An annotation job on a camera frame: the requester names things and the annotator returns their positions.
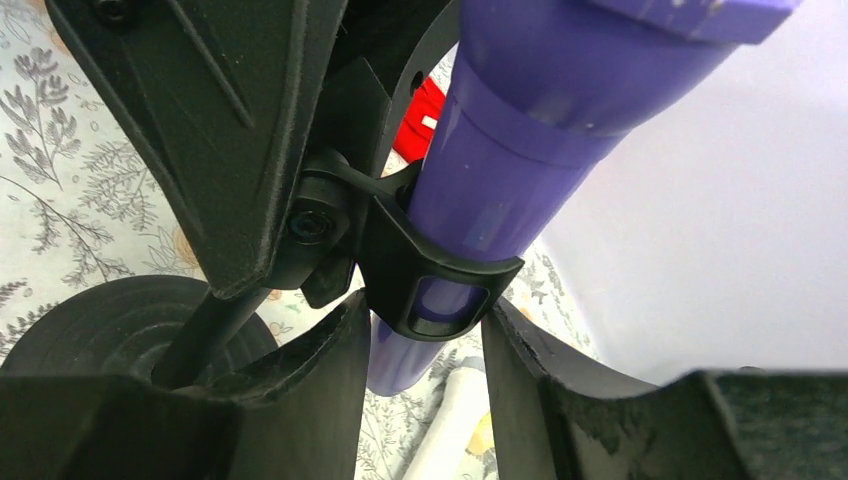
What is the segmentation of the purple microphone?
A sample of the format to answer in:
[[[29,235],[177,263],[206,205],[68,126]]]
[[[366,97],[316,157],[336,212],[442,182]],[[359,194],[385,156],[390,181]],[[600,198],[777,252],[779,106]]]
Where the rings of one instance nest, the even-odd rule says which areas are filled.
[[[794,1],[464,1],[458,49],[408,207],[479,262],[523,254],[629,133]]]

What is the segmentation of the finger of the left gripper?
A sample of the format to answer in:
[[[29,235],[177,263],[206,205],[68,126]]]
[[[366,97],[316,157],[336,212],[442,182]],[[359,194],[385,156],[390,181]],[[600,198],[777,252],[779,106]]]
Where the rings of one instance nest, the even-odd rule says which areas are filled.
[[[311,127],[311,148],[379,175],[416,89],[456,44],[460,4],[351,1]]]
[[[270,275],[343,1],[51,1],[213,293]]]

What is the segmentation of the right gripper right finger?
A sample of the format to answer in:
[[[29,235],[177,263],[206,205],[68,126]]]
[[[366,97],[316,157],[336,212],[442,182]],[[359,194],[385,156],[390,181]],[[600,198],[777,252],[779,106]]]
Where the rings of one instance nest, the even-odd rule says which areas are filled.
[[[503,479],[843,479],[847,375],[756,368],[638,380],[506,300],[482,323]]]

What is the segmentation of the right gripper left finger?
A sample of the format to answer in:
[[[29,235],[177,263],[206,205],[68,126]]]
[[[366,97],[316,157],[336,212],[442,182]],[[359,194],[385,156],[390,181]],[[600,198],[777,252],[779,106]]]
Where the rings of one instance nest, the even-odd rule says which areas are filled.
[[[363,290],[204,387],[124,375],[1,381],[5,479],[351,479],[368,369]]]

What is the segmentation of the white microphone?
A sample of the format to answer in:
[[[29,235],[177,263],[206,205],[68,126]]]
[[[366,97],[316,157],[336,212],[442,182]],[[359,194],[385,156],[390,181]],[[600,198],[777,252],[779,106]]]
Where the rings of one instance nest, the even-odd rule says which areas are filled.
[[[468,366],[454,369],[403,479],[453,479],[475,429],[489,410],[485,373]]]

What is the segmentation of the black mic stand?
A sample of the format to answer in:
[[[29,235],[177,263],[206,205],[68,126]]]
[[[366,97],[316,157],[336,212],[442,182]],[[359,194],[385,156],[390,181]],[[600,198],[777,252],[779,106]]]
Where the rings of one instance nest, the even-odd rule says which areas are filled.
[[[264,285],[222,300],[202,281],[122,278],[51,309],[15,343],[5,375],[127,374],[168,388],[203,384],[276,349],[257,314],[272,288],[312,307],[345,289],[341,266],[361,271],[368,307],[397,334],[447,341],[474,328],[522,267],[478,262],[436,245],[405,213],[419,165],[381,178],[333,150],[304,163],[276,266]]]

